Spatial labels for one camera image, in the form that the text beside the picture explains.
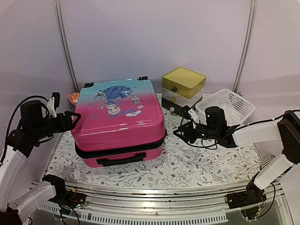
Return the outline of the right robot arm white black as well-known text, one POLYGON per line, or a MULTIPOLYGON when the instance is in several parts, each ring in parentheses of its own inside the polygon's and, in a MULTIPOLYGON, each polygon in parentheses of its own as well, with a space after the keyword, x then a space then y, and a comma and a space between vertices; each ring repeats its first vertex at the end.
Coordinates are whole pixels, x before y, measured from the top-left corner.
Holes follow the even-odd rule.
POLYGON ((224 110, 217 106, 205 109, 205 124, 200 123, 196 112, 188 106, 183 108, 183 112, 188 122, 180 124, 173 134, 191 147, 199 139, 214 140, 214 145, 225 148, 237 148, 250 143, 282 143, 282 152, 253 176, 245 191, 227 196, 231 205, 242 206, 265 201, 265 188, 300 162, 298 109, 287 110, 273 119, 235 126, 227 124, 224 110))

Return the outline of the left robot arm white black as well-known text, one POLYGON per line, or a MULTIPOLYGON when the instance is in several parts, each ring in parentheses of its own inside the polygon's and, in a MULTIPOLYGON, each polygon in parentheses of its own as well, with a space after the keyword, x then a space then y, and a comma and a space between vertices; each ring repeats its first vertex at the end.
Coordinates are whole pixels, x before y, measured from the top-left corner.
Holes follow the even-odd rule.
POLYGON ((22 101, 17 109, 21 119, 15 130, 8 130, 3 155, 0 160, 0 223, 22 225, 35 210, 48 200, 66 203, 70 194, 62 178, 47 175, 39 185, 9 202, 14 181, 29 158, 33 148, 53 138, 56 133, 71 131, 79 122, 79 113, 56 113, 54 97, 45 105, 39 100, 22 101))

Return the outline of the pink and teal kids suitcase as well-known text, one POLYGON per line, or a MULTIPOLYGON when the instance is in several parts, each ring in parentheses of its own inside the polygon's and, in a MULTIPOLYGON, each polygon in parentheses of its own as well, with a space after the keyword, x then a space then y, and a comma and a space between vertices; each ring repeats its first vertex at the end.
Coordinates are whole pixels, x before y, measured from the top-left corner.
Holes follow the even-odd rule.
POLYGON ((165 118, 147 77, 86 83, 75 112, 81 118, 71 134, 87 166, 128 164, 161 155, 165 118))

